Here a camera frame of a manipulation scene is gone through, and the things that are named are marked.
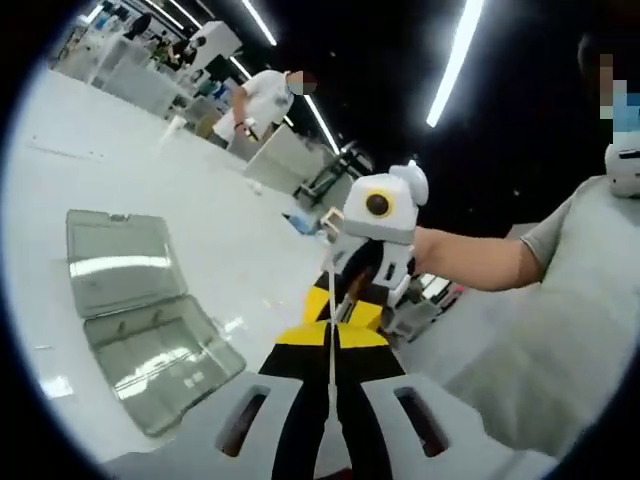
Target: white shirt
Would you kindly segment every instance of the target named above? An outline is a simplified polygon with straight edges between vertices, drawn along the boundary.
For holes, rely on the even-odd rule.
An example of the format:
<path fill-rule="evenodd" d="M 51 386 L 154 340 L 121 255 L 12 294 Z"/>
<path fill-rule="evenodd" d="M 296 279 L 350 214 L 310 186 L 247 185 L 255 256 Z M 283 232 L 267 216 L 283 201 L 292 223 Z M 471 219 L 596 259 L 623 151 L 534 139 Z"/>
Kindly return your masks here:
<path fill-rule="evenodd" d="M 522 240 L 545 271 L 502 332 L 447 388 L 505 445 L 562 456 L 619 386 L 640 325 L 640 200 L 586 181 Z"/>
<path fill-rule="evenodd" d="M 293 93 L 287 87 L 285 74 L 275 70 L 258 73 L 242 85 L 248 98 L 245 105 L 246 118 L 253 118 L 256 124 L 251 130 L 262 138 L 272 123 L 281 124 L 293 105 Z M 213 131 L 227 142 L 235 135 L 233 109 L 229 110 L 213 127 Z"/>

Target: white table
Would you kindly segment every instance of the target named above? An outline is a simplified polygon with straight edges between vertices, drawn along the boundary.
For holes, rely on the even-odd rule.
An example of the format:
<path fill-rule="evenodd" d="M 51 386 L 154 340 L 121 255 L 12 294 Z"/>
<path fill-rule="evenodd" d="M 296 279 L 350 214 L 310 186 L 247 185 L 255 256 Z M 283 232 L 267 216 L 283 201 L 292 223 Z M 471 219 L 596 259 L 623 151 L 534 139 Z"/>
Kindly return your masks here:
<path fill-rule="evenodd" d="M 294 203 L 256 195 L 229 153 L 59 73 L 44 71 L 18 119 L 3 204 L 4 278 L 25 360 L 50 403 L 98 461 L 151 440 L 110 392 L 75 312 L 66 265 L 69 209 L 163 217 L 181 269 L 208 315 L 256 370 L 300 323 L 325 247 L 282 218 Z"/>

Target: black ceiling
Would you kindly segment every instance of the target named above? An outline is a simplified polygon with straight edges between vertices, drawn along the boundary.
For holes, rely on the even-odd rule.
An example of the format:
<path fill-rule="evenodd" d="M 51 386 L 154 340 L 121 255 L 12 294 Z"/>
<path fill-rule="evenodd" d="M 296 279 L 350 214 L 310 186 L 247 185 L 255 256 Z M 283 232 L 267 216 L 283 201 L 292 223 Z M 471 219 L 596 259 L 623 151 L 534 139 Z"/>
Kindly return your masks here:
<path fill-rule="evenodd" d="M 339 145 L 357 139 L 380 170 L 419 154 L 432 189 L 423 224 L 504 235 L 603 172 L 606 134 L 577 62 L 589 1 L 485 0 L 435 129 L 425 119 L 465 0 L 251 0 L 276 47 L 240 0 L 201 1 L 237 32 L 251 71 L 317 76 L 314 98 Z M 290 117 L 321 136 L 304 102 Z"/>

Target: gray t-shirt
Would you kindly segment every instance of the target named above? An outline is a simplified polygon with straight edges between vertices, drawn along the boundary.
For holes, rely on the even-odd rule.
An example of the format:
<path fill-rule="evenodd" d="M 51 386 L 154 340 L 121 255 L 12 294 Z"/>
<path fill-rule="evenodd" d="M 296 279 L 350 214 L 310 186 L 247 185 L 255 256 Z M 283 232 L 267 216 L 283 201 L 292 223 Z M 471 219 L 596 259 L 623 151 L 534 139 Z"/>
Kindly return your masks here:
<path fill-rule="evenodd" d="M 619 386 L 640 326 L 640 200 L 594 177 L 522 237 L 544 269 L 521 318 L 446 388 L 487 433 L 561 456 Z"/>

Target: yellow stripe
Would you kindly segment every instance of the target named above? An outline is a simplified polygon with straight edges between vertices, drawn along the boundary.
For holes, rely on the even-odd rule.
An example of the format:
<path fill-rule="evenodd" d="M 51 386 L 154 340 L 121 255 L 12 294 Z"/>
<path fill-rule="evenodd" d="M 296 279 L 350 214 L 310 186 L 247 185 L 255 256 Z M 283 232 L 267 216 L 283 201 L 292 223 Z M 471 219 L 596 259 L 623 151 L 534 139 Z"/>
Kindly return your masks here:
<path fill-rule="evenodd" d="M 380 305 L 360 300 L 356 303 L 356 306 L 349 317 L 349 325 L 352 327 L 368 328 L 375 331 L 380 326 L 381 316 L 382 307 Z"/>
<path fill-rule="evenodd" d="M 384 337 L 367 328 L 354 327 L 350 323 L 339 323 L 340 348 L 383 347 L 389 345 Z"/>
<path fill-rule="evenodd" d="M 318 316 L 329 301 L 329 292 L 316 286 L 311 287 L 307 295 L 302 323 L 313 323 L 318 321 Z"/>
<path fill-rule="evenodd" d="M 313 322 L 303 324 L 284 332 L 276 343 L 284 345 L 322 346 L 324 345 L 324 331 L 327 322 Z"/>

